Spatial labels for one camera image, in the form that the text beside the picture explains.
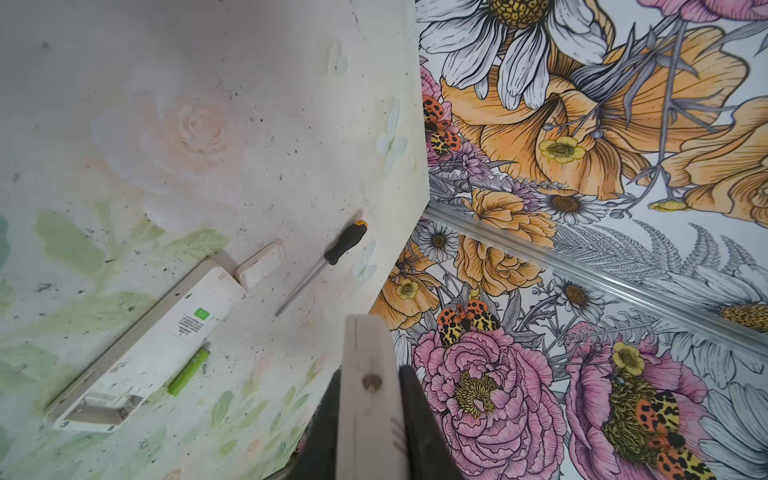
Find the floral backdrop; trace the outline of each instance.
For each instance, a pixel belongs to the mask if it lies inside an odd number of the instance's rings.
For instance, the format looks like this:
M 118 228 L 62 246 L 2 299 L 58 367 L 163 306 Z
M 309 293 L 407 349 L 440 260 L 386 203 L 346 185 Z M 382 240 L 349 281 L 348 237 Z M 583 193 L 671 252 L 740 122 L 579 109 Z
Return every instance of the floral backdrop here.
M 416 12 L 434 200 L 768 333 L 768 2 Z M 467 478 L 768 478 L 761 361 L 544 267 L 422 219 L 372 308 Z

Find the green battery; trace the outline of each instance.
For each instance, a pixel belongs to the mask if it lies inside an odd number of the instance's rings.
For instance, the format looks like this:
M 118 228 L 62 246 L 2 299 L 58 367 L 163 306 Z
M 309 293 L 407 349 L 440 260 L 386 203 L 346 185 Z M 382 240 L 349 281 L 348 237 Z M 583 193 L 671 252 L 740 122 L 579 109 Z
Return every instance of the green battery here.
M 197 370 L 200 369 L 206 360 L 208 360 L 209 355 L 210 351 L 205 347 L 201 347 L 197 353 L 194 354 L 192 360 L 189 361 L 187 366 L 181 370 L 179 376 L 170 383 L 168 386 L 168 393 L 170 393 L 172 396 L 178 396 L 179 393 L 181 393 L 181 390 L 187 386 L 190 380 L 192 380 L 192 377 L 194 377 L 194 374 L 197 373 Z

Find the green label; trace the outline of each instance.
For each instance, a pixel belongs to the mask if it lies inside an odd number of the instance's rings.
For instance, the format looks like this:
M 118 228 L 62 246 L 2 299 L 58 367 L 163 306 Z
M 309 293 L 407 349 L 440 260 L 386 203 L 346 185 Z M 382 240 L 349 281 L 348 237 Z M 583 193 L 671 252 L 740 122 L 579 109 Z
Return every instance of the green label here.
M 205 310 L 203 310 L 203 309 L 199 308 L 199 309 L 197 309 L 197 312 L 195 312 L 195 313 L 194 313 L 194 315 L 195 315 L 197 318 L 201 319 L 201 320 L 205 320 L 206 318 L 208 318 L 208 316 L 210 315 L 210 313 L 208 313 L 208 312 L 206 312 Z

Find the black screwdriver handle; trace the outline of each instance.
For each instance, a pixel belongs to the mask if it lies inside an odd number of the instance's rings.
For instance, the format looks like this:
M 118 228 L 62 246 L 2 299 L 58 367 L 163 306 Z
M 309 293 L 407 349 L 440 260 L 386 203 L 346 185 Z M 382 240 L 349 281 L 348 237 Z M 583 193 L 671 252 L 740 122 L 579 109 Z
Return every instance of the black screwdriver handle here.
M 366 231 L 368 231 L 368 224 L 364 220 L 357 220 L 353 225 L 349 225 L 344 229 L 339 237 L 339 241 L 323 257 L 331 265 L 336 265 L 336 262 L 339 261 L 339 258 L 347 250 L 360 242 Z

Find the transparent strip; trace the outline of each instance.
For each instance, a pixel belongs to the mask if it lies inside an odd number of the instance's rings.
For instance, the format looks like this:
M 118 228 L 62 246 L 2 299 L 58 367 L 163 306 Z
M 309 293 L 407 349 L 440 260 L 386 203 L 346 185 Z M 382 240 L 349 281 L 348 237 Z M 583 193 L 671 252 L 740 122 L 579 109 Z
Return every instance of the transparent strip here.
M 660 319 L 672 320 L 719 343 L 746 350 L 768 362 L 768 336 L 731 323 L 712 313 L 697 310 L 661 293 L 639 286 L 563 253 L 517 238 L 444 204 L 430 200 L 424 217 L 442 223 L 477 241 L 533 263 L 546 265 L 582 283 L 640 307 Z

